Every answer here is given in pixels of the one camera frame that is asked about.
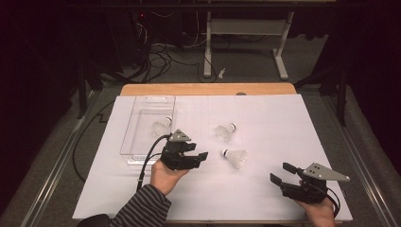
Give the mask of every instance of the striped shirt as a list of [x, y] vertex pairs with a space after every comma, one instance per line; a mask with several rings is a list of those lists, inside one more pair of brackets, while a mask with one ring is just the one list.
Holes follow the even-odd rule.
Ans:
[[163, 226], [171, 201], [156, 187], [143, 186], [110, 222], [111, 227]]

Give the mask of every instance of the shuttlecock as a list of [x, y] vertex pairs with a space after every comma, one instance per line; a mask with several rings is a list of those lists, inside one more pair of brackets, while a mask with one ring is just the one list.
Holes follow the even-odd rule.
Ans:
[[151, 126], [153, 129], [153, 136], [162, 136], [165, 134], [169, 134], [171, 121], [171, 117], [169, 116], [163, 120], [155, 121]]
[[220, 140], [227, 142], [231, 140], [231, 137], [235, 129], [236, 129], [236, 124], [234, 123], [231, 123], [230, 125], [227, 126], [219, 125], [217, 128], [215, 128], [215, 134]]
[[247, 160], [248, 152], [245, 149], [242, 150], [228, 150], [224, 149], [221, 151], [221, 155], [230, 161], [235, 168], [242, 168]]

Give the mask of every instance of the dark background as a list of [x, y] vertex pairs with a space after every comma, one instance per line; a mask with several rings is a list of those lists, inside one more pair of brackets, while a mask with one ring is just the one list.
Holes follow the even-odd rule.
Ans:
[[[69, 13], [60, 13], [54, 2], [44, 0], [9, 1], [0, 9], [1, 213], [46, 137], [71, 106], [70, 95], [77, 88], [82, 61], [119, 72], [123, 65], [140, 62], [144, 54], [138, 51], [140, 45], [131, 23], [138, 12]], [[273, 11], [270, 16], [281, 14]], [[157, 39], [180, 45], [183, 31], [196, 35], [194, 13], [177, 12], [164, 20], [145, 15], [143, 23]], [[336, 15], [333, 10], [297, 12], [289, 37], [306, 34], [313, 39], [330, 34], [316, 71], [336, 61], [344, 62], [361, 110], [401, 172], [401, 26], [395, 1], [371, 1], [364, 10]], [[263, 13], [226, 12], [218, 16], [266, 17]], [[200, 13], [200, 30], [204, 29], [205, 13]]]

